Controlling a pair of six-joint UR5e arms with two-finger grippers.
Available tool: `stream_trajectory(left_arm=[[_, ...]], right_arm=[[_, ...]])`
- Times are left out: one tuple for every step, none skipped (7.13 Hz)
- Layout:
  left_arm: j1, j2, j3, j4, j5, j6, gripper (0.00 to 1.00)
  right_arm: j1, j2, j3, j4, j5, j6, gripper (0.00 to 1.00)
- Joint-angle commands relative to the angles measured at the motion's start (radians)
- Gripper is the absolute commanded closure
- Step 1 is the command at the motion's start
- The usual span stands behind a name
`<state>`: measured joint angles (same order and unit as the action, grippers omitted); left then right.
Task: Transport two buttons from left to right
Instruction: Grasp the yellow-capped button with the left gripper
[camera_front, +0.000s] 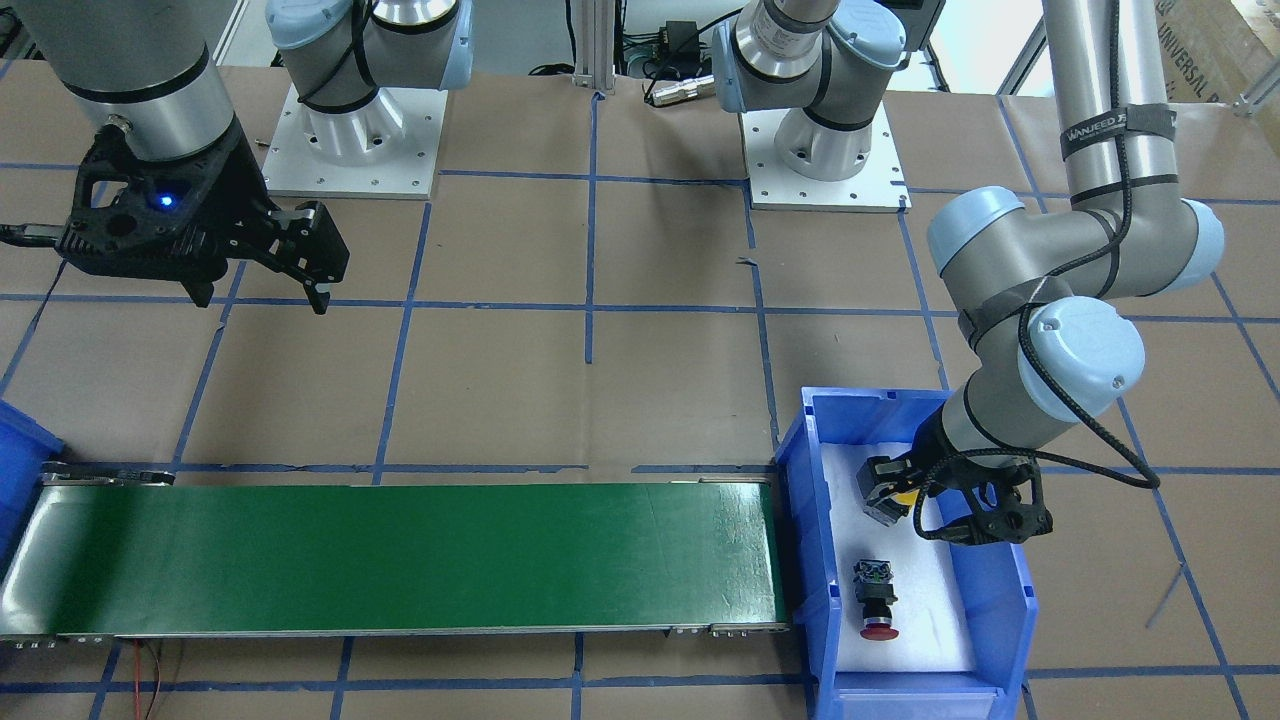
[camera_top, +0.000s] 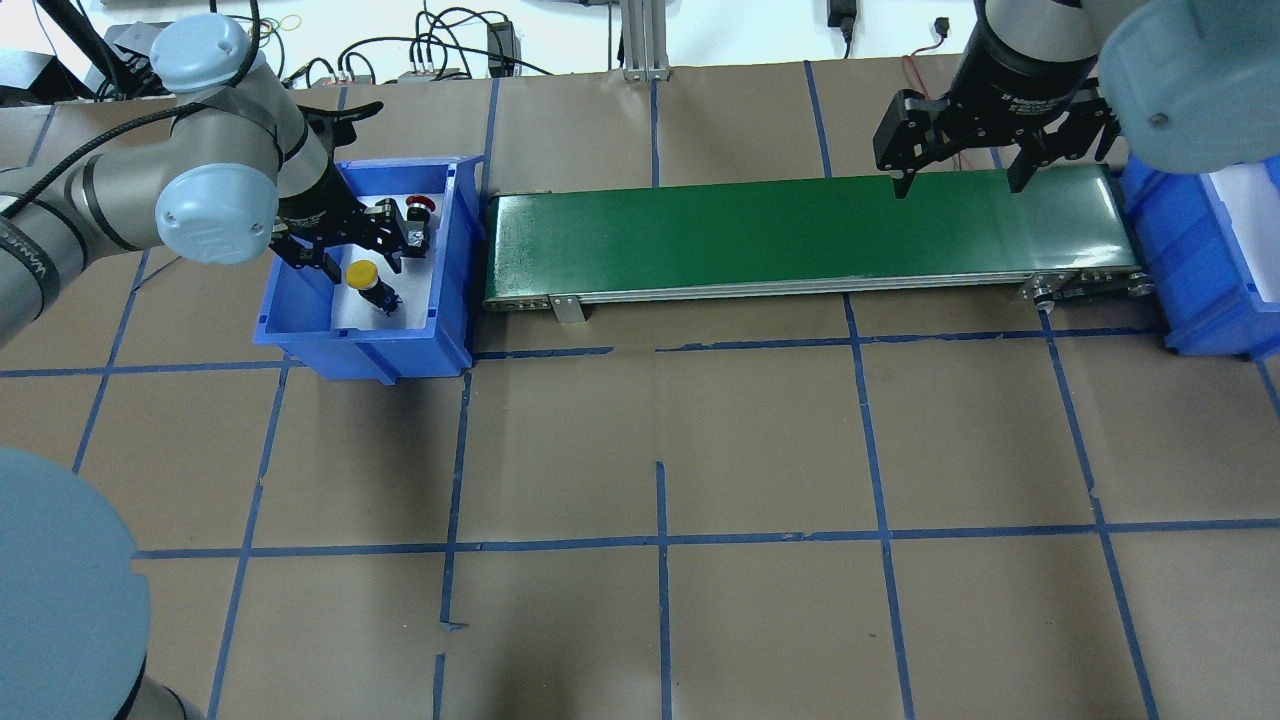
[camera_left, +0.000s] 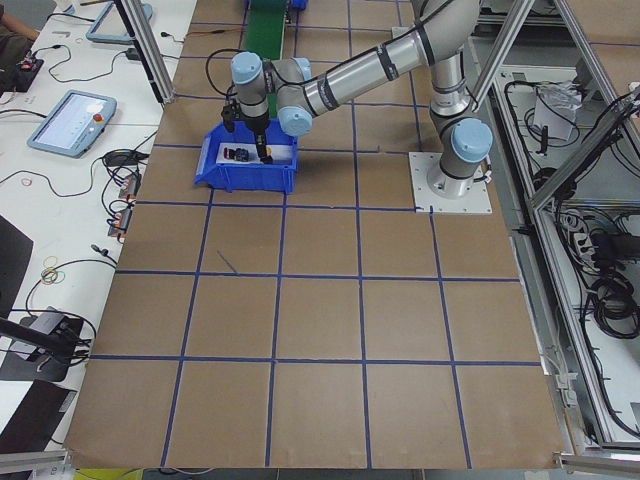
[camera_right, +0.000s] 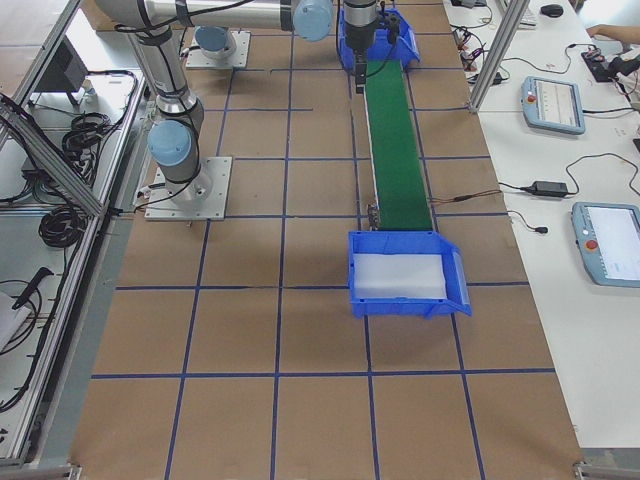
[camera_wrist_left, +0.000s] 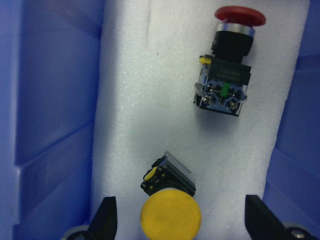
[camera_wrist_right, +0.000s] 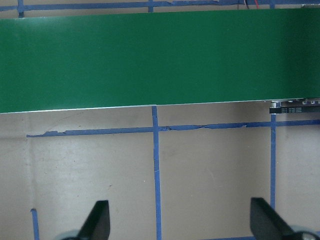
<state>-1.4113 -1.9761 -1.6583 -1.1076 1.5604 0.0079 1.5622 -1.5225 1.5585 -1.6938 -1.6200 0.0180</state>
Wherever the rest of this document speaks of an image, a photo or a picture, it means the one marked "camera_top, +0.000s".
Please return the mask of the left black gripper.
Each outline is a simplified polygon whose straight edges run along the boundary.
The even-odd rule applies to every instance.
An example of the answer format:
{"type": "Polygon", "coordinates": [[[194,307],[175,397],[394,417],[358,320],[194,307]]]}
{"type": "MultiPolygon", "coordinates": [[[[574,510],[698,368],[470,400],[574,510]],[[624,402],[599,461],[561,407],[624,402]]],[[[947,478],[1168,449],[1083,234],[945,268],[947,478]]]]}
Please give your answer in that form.
{"type": "Polygon", "coordinates": [[[329,165],[311,188],[280,200],[268,247],[285,265],[320,272],[337,286],[342,270],[329,249],[355,245],[381,256],[399,274],[406,258],[425,258],[429,231],[430,225],[407,223],[404,202],[396,199],[364,206],[337,167],[329,165]]]}

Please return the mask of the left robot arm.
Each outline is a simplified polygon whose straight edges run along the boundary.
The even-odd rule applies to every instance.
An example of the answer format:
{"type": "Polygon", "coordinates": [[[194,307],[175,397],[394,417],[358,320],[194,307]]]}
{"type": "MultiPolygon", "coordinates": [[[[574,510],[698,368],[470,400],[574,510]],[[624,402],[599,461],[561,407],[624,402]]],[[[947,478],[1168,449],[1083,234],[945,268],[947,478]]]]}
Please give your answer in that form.
{"type": "MultiPolygon", "coordinates": [[[[274,252],[343,277],[330,247],[355,245],[398,269],[394,213],[360,202],[334,163],[353,123],[380,110],[302,108],[259,44],[205,12],[160,32],[148,59],[173,108],[84,142],[51,167],[3,172],[3,341],[91,265],[166,246],[195,263],[274,252]]],[[[147,579],[114,507],[77,474],[3,450],[3,716],[196,719],[148,679],[147,579]]]]}

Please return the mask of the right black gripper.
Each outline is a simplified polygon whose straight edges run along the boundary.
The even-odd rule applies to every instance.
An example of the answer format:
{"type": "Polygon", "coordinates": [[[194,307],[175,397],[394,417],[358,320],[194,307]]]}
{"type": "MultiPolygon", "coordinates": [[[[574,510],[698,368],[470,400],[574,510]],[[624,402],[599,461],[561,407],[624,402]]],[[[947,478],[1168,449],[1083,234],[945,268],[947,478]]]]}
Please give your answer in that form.
{"type": "Polygon", "coordinates": [[[891,176],[905,199],[916,174],[959,149],[1004,147],[1019,152],[1006,170],[1020,193],[1034,173],[1060,159],[1076,160],[1094,145],[1102,161],[1121,135],[1119,118],[1089,77],[1093,56],[1048,61],[1019,53],[991,26],[977,26],[950,91],[928,99],[900,90],[876,132],[876,168],[891,176]]]}

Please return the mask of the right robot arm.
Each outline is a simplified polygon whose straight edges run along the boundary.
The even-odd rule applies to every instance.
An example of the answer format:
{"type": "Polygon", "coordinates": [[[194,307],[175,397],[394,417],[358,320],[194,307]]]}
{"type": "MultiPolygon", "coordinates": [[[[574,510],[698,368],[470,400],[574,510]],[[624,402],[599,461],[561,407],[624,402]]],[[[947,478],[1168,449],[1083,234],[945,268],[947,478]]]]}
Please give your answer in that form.
{"type": "Polygon", "coordinates": [[[978,1],[950,88],[905,88],[872,147],[905,197],[916,173],[1014,146],[1012,192],[1116,138],[1146,165],[1201,174],[1277,155],[1275,1],[978,1]]]}

